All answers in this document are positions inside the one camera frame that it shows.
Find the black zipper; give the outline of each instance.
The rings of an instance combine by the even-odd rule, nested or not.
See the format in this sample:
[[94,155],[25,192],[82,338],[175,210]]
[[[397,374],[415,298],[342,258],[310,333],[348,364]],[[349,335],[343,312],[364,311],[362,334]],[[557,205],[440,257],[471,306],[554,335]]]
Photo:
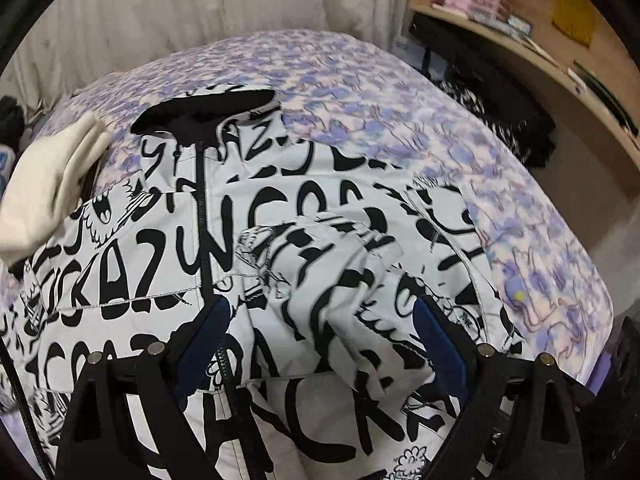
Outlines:
[[[209,259],[209,253],[204,250],[202,240],[205,240],[208,234],[207,231],[207,199],[206,199],[206,182],[204,175],[204,142],[196,143],[196,191],[194,192],[198,211],[198,241],[200,247],[200,280],[202,292],[202,299],[205,303],[212,303],[214,301],[213,292],[213,277],[211,275],[211,262]],[[266,480],[266,475],[263,469],[255,459],[254,450],[254,438],[260,438],[260,435],[253,435],[252,431],[247,427],[250,424],[250,420],[247,417],[253,417],[251,408],[240,402],[238,393],[236,391],[236,382],[234,380],[233,373],[231,371],[231,364],[229,357],[226,354],[226,345],[223,342],[216,351],[216,359],[218,366],[220,367],[220,373],[222,375],[222,383],[225,387],[226,400],[231,409],[231,415],[236,421],[238,427],[238,440],[242,448],[242,455],[244,455],[244,464],[249,473],[250,480]]]

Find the mattress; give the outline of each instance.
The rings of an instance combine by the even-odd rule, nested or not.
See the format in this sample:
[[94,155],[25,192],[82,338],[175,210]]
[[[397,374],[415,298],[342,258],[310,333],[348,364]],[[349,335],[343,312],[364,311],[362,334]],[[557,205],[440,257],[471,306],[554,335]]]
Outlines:
[[[94,110],[114,132],[97,191],[140,168],[129,133],[149,106],[184,91],[257,83],[281,94],[293,134],[461,187],[494,284],[535,353],[585,383],[609,336],[612,303],[585,249],[533,177],[471,113],[420,73],[345,34],[262,32],[109,75],[61,105],[39,135]],[[1,269],[0,301],[18,283]]]

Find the patterned jacket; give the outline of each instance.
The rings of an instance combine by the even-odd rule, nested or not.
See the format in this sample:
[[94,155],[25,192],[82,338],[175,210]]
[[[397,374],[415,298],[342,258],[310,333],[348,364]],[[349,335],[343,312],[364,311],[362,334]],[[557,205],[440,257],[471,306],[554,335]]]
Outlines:
[[[52,462],[88,354],[167,341],[215,294],[231,320],[184,414],[224,479],[249,464],[278,480],[418,478],[459,405],[416,334],[417,297],[476,342],[528,355],[457,188],[289,137],[268,88],[175,98],[132,133],[142,170],[72,213],[0,306]],[[12,407],[1,369],[0,400]],[[240,439],[220,431],[238,412],[255,421]],[[243,453],[247,440],[265,452]]]

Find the cartoon mouth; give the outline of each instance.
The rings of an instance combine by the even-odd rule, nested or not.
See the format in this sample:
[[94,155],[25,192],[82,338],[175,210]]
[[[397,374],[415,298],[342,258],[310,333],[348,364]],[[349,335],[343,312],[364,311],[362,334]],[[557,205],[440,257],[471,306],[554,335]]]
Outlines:
[[95,198],[93,206],[98,220],[103,224],[108,224],[111,221],[111,205],[108,197]]

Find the screw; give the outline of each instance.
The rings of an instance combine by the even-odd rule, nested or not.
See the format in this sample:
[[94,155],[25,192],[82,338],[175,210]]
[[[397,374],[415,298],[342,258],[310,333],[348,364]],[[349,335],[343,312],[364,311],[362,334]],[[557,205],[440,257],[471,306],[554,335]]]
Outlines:
[[542,362],[543,365],[552,366],[556,364],[554,357],[546,352],[542,352],[538,357],[540,357],[540,362]]
[[478,345],[478,352],[480,355],[484,357],[491,357],[495,354],[495,348],[487,343],[480,343]]
[[97,365],[102,359],[102,352],[91,352],[86,361],[91,365]]
[[160,341],[155,341],[148,346],[146,351],[149,352],[151,355],[161,354],[164,351],[164,343]]

